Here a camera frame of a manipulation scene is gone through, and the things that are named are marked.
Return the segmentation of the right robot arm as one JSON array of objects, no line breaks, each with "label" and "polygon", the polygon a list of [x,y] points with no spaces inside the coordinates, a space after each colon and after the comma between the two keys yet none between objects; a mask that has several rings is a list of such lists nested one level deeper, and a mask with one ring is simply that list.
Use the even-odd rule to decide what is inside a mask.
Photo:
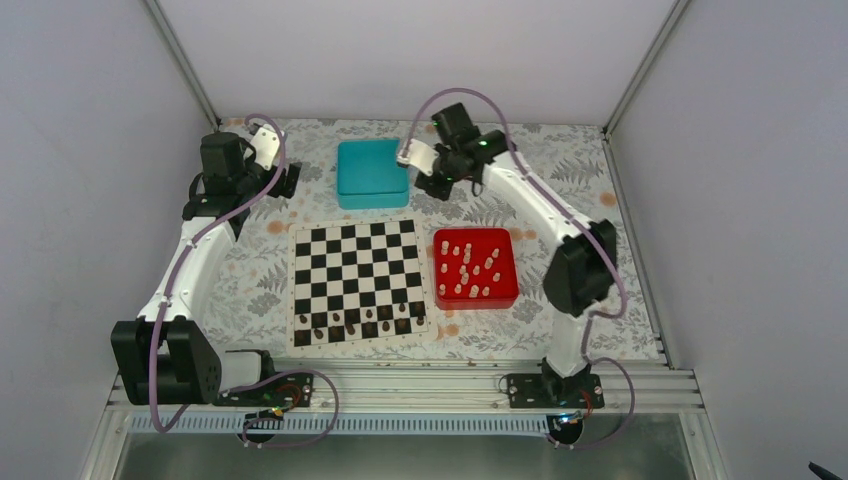
[{"label": "right robot arm", "polygon": [[456,103],[431,118],[435,145],[409,133],[397,153],[402,167],[417,169],[417,188],[446,201],[455,183],[469,180],[499,195],[539,230],[549,250],[543,278],[545,298],[560,314],[541,364],[544,399],[565,407],[578,397],[591,372],[587,357],[587,308],[607,298],[619,283],[617,233],[608,221],[576,214],[534,173],[508,127],[483,133],[464,105]]}]

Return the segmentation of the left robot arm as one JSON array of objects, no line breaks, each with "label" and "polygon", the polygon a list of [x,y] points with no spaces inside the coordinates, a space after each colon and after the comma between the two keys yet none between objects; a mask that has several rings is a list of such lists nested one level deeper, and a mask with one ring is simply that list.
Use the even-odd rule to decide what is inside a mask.
[{"label": "left robot arm", "polygon": [[251,139],[216,132],[202,138],[201,172],[183,207],[180,241],[160,285],[136,319],[115,324],[110,342],[128,400],[148,405],[211,404],[238,386],[255,405],[270,402],[278,377],[258,350],[214,346],[202,315],[254,197],[291,197],[299,168],[273,162],[286,137],[261,127]]}]

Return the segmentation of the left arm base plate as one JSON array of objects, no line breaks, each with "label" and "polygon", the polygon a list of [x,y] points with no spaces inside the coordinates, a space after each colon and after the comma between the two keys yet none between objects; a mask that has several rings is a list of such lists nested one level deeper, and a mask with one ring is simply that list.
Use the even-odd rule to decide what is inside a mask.
[{"label": "left arm base plate", "polygon": [[310,405],[313,383],[313,374],[288,374],[255,389],[221,394],[213,405],[282,410],[306,408]]}]

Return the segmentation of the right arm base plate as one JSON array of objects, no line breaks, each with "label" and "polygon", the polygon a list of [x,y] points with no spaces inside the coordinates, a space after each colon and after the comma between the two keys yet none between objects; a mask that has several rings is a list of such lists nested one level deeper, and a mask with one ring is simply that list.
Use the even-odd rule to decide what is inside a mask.
[{"label": "right arm base plate", "polygon": [[512,409],[600,409],[605,398],[600,377],[579,374],[567,381],[541,373],[511,373],[499,380],[498,388]]}]

